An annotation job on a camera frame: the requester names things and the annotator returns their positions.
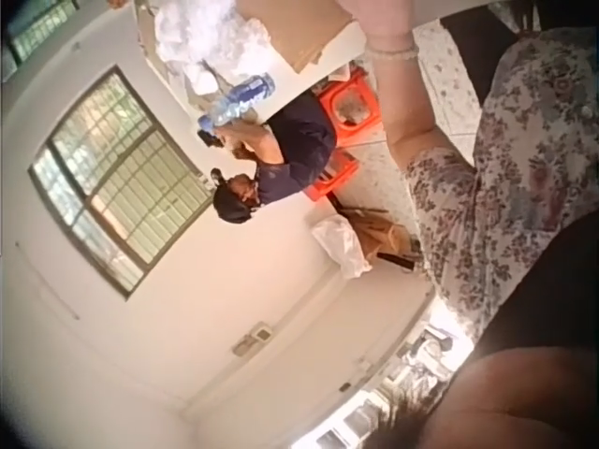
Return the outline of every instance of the window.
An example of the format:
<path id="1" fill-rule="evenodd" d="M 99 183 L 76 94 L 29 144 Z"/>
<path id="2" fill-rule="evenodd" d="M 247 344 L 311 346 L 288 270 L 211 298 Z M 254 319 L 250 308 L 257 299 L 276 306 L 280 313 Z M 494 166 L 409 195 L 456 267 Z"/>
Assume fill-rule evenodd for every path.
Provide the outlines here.
<path id="1" fill-rule="evenodd" d="M 115 68 L 60 122 L 29 170 L 88 260 L 128 297 L 212 203 L 212 189 Z"/>
<path id="2" fill-rule="evenodd" d="M 8 25 L 2 43 L 2 81 L 79 8 L 76 0 L 30 0 Z"/>

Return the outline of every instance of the man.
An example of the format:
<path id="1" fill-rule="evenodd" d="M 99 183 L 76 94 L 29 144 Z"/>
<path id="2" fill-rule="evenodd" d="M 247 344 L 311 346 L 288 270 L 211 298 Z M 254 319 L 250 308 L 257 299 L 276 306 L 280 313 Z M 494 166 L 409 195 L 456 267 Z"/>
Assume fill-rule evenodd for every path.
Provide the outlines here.
<path id="1" fill-rule="evenodd" d="M 256 175 L 228 180 L 218 168 L 213 205 L 218 216 L 242 224 L 262 206 L 279 201 L 313 184 L 335 149 L 337 137 L 329 116 L 312 92 L 305 92 L 274 114 L 268 125 L 235 122 L 216 128 L 219 138 L 240 145 L 238 159 L 256 162 Z"/>

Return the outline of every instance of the person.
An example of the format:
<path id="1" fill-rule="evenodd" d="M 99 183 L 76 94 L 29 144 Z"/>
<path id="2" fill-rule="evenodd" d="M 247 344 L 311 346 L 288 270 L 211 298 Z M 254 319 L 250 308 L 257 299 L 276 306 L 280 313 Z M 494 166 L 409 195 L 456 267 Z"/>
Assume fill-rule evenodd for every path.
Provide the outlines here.
<path id="1" fill-rule="evenodd" d="M 311 91 L 292 100 L 267 124 L 272 132 L 243 121 L 216 128 L 219 138 L 232 142 L 236 158 L 256 163 L 253 178 L 239 174 L 226 180 L 220 169 L 212 170 L 213 205 L 226 222 L 245 223 L 258 208 L 313 184 L 336 147 L 335 128 Z"/>
<path id="2" fill-rule="evenodd" d="M 401 400 L 363 447 L 596 445 L 596 28 L 505 40 L 471 166 L 435 124 L 414 0 L 338 1 L 367 37 L 431 281 L 475 343 L 432 408 Z"/>

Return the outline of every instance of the dark hair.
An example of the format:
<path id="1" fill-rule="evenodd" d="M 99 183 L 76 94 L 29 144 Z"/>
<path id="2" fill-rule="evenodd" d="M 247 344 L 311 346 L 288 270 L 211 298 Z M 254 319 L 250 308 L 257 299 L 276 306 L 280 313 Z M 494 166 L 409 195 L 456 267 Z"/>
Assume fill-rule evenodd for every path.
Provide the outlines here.
<path id="1" fill-rule="evenodd" d="M 212 204 L 219 218 L 234 225 L 240 225 L 252 218 L 252 208 L 231 192 L 221 170 L 213 168 L 210 174 L 216 184 Z"/>
<path id="2" fill-rule="evenodd" d="M 391 401 L 389 413 L 380 411 L 362 449 L 415 449 L 427 422 L 428 407 L 405 393 Z"/>

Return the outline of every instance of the dark shirt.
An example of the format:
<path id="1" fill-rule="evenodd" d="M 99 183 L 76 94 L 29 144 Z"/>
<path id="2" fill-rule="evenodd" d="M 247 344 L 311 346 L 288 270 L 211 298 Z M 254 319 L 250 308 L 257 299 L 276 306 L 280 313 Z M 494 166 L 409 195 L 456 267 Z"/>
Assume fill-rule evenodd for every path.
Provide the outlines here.
<path id="1" fill-rule="evenodd" d="M 263 205 L 304 190 L 323 172 L 337 137 L 329 116 L 312 92 L 305 92 L 274 114 L 268 124 L 276 137 L 283 164 L 259 162 L 258 196 Z"/>

